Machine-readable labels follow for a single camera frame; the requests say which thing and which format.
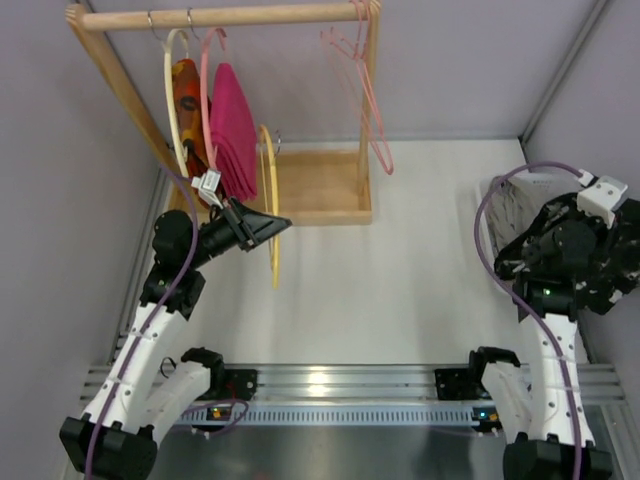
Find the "yellow hanger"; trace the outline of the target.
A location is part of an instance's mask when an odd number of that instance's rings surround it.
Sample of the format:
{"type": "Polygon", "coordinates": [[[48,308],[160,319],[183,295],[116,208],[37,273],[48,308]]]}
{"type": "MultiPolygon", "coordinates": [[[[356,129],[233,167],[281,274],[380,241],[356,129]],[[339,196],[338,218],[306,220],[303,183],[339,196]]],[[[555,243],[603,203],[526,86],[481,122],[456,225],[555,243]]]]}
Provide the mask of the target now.
{"type": "MultiPolygon", "coordinates": [[[[274,216],[280,213],[280,196],[276,150],[268,128],[261,124],[258,127],[258,156],[261,171],[263,202],[266,212],[274,216]]],[[[268,241],[269,261],[272,274],[272,287],[279,287],[280,275],[280,237],[276,234],[268,241]]]]}

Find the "black white patterned trousers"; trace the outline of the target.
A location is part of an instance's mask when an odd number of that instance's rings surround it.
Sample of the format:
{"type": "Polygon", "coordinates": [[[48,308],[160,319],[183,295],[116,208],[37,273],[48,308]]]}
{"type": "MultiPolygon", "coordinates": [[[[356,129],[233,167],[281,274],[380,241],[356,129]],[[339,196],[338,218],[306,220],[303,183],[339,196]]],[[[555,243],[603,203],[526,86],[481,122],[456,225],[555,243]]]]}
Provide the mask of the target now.
{"type": "Polygon", "coordinates": [[[578,210],[575,193],[556,197],[499,252],[494,271],[541,316],[604,315],[639,287],[639,202],[624,201],[607,227],[578,210]]]}

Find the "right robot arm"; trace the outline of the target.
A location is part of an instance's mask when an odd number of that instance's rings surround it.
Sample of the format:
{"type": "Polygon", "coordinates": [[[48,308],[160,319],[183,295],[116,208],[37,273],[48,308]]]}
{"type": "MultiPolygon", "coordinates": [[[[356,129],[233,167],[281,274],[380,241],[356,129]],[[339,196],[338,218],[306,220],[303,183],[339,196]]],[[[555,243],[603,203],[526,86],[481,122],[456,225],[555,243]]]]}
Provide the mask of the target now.
{"type": "Polygon", "coordinates": [[[525,268],[511,288],[524,335],[517,353],[481,346],[465,368],[435,372],[441,401],[490,399],[477,431],[505,434],[506,479],[608,479],[610,453],[599,449],[584,413],[576,361],[576,277],[596,250],[586,221],[564,220],[521,249],[525,268]]]}

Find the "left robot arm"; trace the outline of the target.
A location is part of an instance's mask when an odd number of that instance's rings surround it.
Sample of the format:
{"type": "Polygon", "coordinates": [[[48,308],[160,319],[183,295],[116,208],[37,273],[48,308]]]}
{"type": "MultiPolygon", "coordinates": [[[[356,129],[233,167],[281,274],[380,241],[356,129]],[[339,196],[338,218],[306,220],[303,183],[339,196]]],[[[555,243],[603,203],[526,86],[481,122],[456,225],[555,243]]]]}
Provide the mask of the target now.
{"type": "Polygon", "coordinates": [[[205,223],[169,210],[154,224],[153,266],[124,345],[82,414],[64,420],[59,438],[88,479],[146,479],[169,430],[198,398],[225,386],[223,357],[191,348],[155,388],[161,362],[187,326],[205,286],[200,267],[237,247],[249,252],[291,227],[290,219],[229,199],[205,223]]]}

